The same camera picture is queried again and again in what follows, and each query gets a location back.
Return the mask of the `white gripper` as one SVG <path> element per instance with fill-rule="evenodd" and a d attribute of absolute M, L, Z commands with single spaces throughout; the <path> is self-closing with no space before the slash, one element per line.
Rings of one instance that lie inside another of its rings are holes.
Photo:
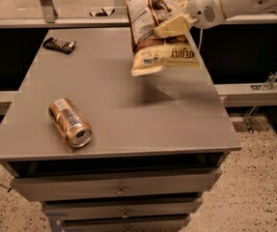
<path fill-rule="evenodd" d="M 154 28 L 158 38 L 184 35 L 193 25 L 199 29 L 208 29 L 225 21 L 220 0 L 188 0 L 186 9 L 189 14 L 178 14 Z"/>

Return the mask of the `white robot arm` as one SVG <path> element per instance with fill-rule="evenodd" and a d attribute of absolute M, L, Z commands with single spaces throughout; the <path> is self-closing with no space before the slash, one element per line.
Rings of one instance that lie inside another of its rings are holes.
<path fill-rule="evenodd" d="M 277 0 L 188 0 L 154 28 L 161 38 L 183 35 L 192 26 L 208 29 L 238 15 L 276 14 Z"/>

